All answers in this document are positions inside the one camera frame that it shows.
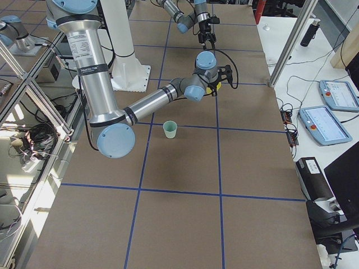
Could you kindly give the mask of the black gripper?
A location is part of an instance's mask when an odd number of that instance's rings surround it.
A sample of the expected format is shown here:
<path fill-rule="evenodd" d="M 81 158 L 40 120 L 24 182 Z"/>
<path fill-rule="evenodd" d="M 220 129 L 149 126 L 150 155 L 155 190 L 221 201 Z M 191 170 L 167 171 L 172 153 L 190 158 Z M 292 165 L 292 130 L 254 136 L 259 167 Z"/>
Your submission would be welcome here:
<path fill-rule="evenodd" d="M 211 82 L 210 84 L 208 84 L 208 87 L 212 89 L 212 94 L 209 94 L 211 96 L 217 96 L 218 94 L 218 91 L 217 91 L 217 84 L 221 82 L 220 79 L 217 79 L 216 81 L 214 82 Z"/>
<path fill-rule="evenodd" d="M 212 32 L 211 21 L 204 20 L 199 22 L 199 30 L 200 32 L 198 33 L 198 40 L 202 45 L 202 48 L 204 50 L 207 49 L 206 42 L 208 41 L 211 44 L 211 48 L 215 49 L 215 42 L 217 39 L 215 34 Z"/>

